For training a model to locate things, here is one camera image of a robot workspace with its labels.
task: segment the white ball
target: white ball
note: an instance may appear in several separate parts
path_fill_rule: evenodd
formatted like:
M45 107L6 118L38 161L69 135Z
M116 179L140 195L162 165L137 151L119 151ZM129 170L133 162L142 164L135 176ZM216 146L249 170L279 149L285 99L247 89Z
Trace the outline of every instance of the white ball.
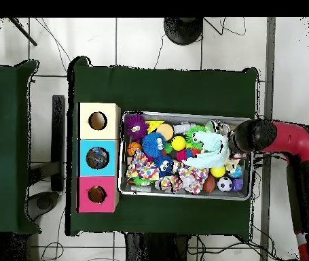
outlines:
M218 180L217 187L220 191L228 192L233 188L232 180L230 180L228 177L223 176Z

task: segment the purple ball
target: purple ball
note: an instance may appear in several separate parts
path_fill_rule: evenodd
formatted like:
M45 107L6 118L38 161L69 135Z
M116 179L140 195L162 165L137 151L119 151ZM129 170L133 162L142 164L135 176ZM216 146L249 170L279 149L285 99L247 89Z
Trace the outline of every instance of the purple ball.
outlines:
M244 180L243 179L234 179L232 191L234 191L234 192L240 191L243 186L244 186Z

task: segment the round hole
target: round hole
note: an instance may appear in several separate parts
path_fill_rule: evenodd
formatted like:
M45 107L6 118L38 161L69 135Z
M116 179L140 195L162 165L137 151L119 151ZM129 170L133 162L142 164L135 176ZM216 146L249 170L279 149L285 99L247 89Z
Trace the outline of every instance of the round hole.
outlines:
M106 198L105 189L100 186L94 186L88 191L88 198L93 203L102 203Z
M102 112L94 112L89 116L89 125L94 130L103 130L107 125L106 115Z
M109 162L109 153L101 147L94 147L86 154L86 162L92 169L105 168Z

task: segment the green mat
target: green mat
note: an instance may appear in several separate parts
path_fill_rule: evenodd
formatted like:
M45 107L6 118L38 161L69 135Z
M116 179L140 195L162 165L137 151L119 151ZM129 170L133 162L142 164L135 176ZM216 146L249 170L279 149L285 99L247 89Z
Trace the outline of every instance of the green mat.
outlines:
M0 232L35 233L25 215L28 171L28 80L36 61L0 67Z
M174 71L91 67L86 57L69 66L67 177L77 175L77 102L116 103L123 111L158 111L254 118L257 70ZM121 195L115 213L76 213L75 176L67 184L67 232L130 231L238 234L249 238L250 200L222 201Z

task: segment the gray tray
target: gray tray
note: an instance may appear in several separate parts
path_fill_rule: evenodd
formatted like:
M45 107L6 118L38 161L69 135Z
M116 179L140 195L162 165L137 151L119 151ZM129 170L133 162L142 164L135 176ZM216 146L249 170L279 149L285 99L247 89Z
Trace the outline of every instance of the gray tray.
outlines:
M205 199L225 199L225 200L247 200L251 195L251 177L249 171L252 171L253 166L253 153L248 155L246 160L241 160L240 165L244 167L243 179L244 187L238 192L222 192L216 187L211 193L201 191L198 195L192 195L186 192L184 189L179 190L175 194L172 192L166 192L165 190L157 190L154 185L151 186L151 192L134 192L131 190L131 185L128 184L126 177L126 148L132 139L125 133L127 127L125 125L125 118L131 115L131 111L125 111L122 115L122 124L124 124L122 132L122 141L120 143L120 161L119 161L119 173L118 173L118 190L121 193L129 195L148 195L148 196L167 196L167 197L185 197L185 198L205 198ZM177 125L182 122L190 122L195 124L205 124L207 121L221 120L222 122L238 126L249 118L233 118L233 117L221 117L221 116L203 116L203 115L189 115L189 114L168 114L159 112L141 112L145 120L164 120L171 125Z

